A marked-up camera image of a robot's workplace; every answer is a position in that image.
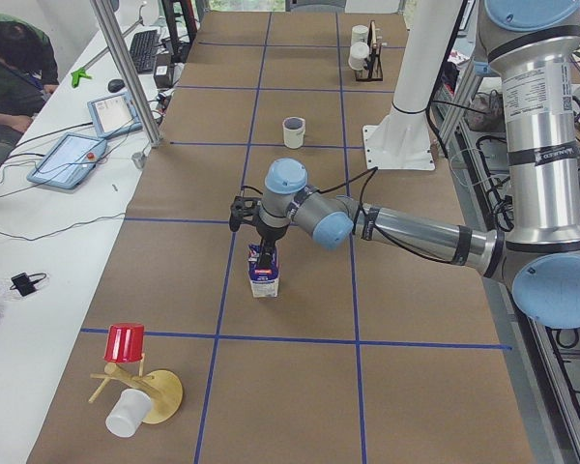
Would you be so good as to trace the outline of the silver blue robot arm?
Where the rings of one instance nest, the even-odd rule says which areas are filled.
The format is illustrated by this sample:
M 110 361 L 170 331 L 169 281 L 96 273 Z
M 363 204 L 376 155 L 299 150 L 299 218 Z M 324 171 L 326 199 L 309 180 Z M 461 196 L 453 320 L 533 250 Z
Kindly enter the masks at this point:
M 295 159 L 275 160 L 260 198 L 230 224 L 253 225 L 273 250 L 290 225 L 333 249 L 349 236 L 475 269 L 507 288 L 528 317 L 580 328 L 580 188 L 570 62 L 580 44 L 577 1 L 482 1 L 475 49 L 501 78 L 513 225 L 479 232 L 327 197 Z

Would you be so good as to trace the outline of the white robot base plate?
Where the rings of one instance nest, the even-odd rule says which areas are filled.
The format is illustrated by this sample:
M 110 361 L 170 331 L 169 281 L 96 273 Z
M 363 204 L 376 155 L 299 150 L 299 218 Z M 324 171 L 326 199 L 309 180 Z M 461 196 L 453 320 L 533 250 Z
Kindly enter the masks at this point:
M 362 128 L 362 137 L 367 168 L 424 171 L 435 169 L 426 123 L 420 123 L 416 127 L 366 125 Z

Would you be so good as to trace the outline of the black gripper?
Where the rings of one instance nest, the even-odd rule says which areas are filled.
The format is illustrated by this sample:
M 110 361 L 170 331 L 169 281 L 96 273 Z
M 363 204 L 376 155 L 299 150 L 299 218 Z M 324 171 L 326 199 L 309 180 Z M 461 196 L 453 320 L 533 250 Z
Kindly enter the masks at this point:
M 276 241 L 286 233 L 290 220 L 285 218 L 280 226 L 273 226 L 265 222 L 260 216 L 253 220 L 256 231 L 261 237 L 259 257 L 256 262 L 257 269 L 271 269 L 273 267 Z

